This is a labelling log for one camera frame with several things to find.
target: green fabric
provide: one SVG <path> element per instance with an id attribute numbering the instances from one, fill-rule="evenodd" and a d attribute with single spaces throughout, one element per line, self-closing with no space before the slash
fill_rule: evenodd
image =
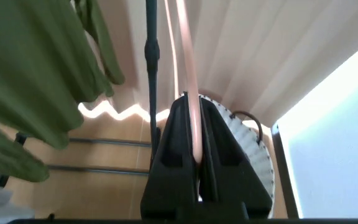
<path id="1" fill-rule="evenodd" d="M 65 148 L 67 132 L 83 123 L 78 103 L 102 93 L 111 96 L 110 81 L 124 82 L 97 2 L 76 5 L 80 17 L 69 1 L 0 2 L 0 123 L 56 149 Z M 102 49 L 108 77 L 100 71 L 83 27 Z M 33 182 L 47 177 L 40 161 L 17 144 L 12 147 L 2 134 L 0 154 L 6 155 L 0 159 L 3 174 Z M 20 163 L 33 170 L 15 166 L 8 172 Z"/>

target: laundry basket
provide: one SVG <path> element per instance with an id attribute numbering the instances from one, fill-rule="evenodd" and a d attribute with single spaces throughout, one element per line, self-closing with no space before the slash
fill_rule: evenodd
<path id="1" fill-rule="evenodd" d="M 259 144 L 257 143 L 258 136 L 253 129 L 244 125 L 241 119 L 231 117 L 231 111 L 207 96 L 200 95 L 200 97 L 214 103 L 224 122 L 227 124 L 236 141 L 239 143 L 242 151 L 248 157 L 252 168 L 254 168 L 255 173 L 258 175 L 260 181 L 272 199 L 272 207 L 268 215 L 268 218 L 272 218 L 275 182 L 273 163 L 270 158 L 269 150 L 263 141 L 260 141 Z"/>

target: brown floor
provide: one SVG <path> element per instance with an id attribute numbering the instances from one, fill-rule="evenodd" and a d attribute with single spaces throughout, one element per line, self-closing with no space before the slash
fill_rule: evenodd
<path id="1" fill-rule="evenodd" d="M 10 138 L 14 137 L 14 130 L 5 130 Z M 102 114 L 87 119 L 70 136 L 150 141 L 149 130 L 149 123 L 136 115 L 115 121 Z M 272 146 L 267 145 L 272 153 Z M 56 151 L 35 139 L 28 139 L 25 147 L 47 164 L 148 169 L 150 162 L 150 149 L 144 147 L 71 143 L 64 151 Z M 6 188 L 14 192 L 12 202 L 35 209 L 38 218 L 54 213 L 57 218 L 139 219 L 146 182 L 144 176 L 51 171 L 50 178 L 43 183 L 10 178 Z M 277 176 L 276 183 L 275 218 L 286 218 Z"/>

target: pink cable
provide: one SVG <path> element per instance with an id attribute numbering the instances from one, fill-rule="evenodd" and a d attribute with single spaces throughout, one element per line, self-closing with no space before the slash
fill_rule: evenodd
<path id="1" fill-rule="evenodd" d="M 193 157 L 197 164 L 200 164 L 203 158 L 200 100 L 198 98 L 197 75 L 196 65 L 194 63 L 193 44 L 191 43 L 190 28 L 184 0 L 177 0 L 177 8 L 181 41 L 183 44 L 183 52 L 185 55 L 185 66 L 187 73 L 191 137 L 193 139 Z"/>

